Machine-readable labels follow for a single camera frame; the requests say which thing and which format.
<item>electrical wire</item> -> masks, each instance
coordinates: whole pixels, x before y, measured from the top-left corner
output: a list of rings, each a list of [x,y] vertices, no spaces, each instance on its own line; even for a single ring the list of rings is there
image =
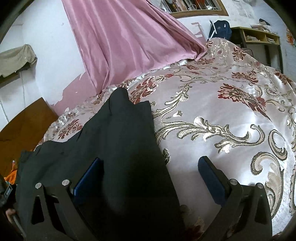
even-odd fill
[[[24,105],[25,105],[25,108],[26,108],[26,100],[25,100],[25,88],[24,88],[24,81],[22,79],[22,92],[23,92],[23,96],[24,96]]]
[[[6,120],[7,120],[7,123],[9,123],[9,120],[8,120],[8,117],[7,117],[7,115],[6,115],[6,113],[5,113],[5,110],[4,110],[4,108],[3,108],[3,105],[2,105],[2,101],[1,101],[1,99],[0,99],[0,105],[1,105],[2,111],[3,111],[4,115],[5,115],[5,118],[6,118]]]

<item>black jacket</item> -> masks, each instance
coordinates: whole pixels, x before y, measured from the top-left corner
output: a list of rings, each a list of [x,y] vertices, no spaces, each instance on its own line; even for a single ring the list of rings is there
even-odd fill
[[[64,143],[47,141],[23,153],[16,199],[24,230],[31,222],[36,183],[71,180],[85,160],[100,158],[102,180],[77,208],[99,240],[180,240],[179,201],[154,136],[148,101],[132,104],[118,88],[83,129]]]

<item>white wall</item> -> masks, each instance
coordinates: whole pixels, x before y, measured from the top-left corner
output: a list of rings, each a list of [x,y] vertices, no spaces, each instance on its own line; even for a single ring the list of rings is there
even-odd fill
[[[25,44],[20,19],[21,17],[15,21],[5,35],[0,44],[0,53]],[[14,80],[5,86],[0,86],[0,100],[8,121],[11,121],[25,106],[30,105],[41,97],[32,74],[32,69],[22,71],[20,75],[22,78]],[[0,130],[7,125],[8,121],[0,106]]]
[[[82,58],[61,0],[35,0],[22,13],[24,42],[38,57],[35,79],[49,105],[85,72]]]

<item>blue gripper pad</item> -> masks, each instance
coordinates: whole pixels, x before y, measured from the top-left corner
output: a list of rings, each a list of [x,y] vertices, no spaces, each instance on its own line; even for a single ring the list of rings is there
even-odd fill
[[[97,195],[101,189],[104,163],[96,158],[73,190],[74,205],[83,204],[87,198]]]
[[[202,176],[202,179],[204,180],[208,190],[210,191],[215,203],[223,207],[226,203],[226,196],[225,189],[221,184],[219,178],[217,177],[211,166],[207,163],[205,157],[202,156],[198,160],[197,166],[198,171],[200,172],[200,175]]]

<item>bed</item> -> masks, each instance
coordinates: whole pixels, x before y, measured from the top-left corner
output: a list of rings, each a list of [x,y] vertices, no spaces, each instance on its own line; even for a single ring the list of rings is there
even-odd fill
[[[151,104],[155,138],[187,227],[206,228],[220,209],[197,169],[198,159],[208,156],[229,179],[264,184],[276,234],[296,210],[296,85],[225,39],[213,38],[207,47],[199,61],[182,60],[108,86],[61,115],[39,145],[67,141],[116,88],[126,88],[133,103]]]

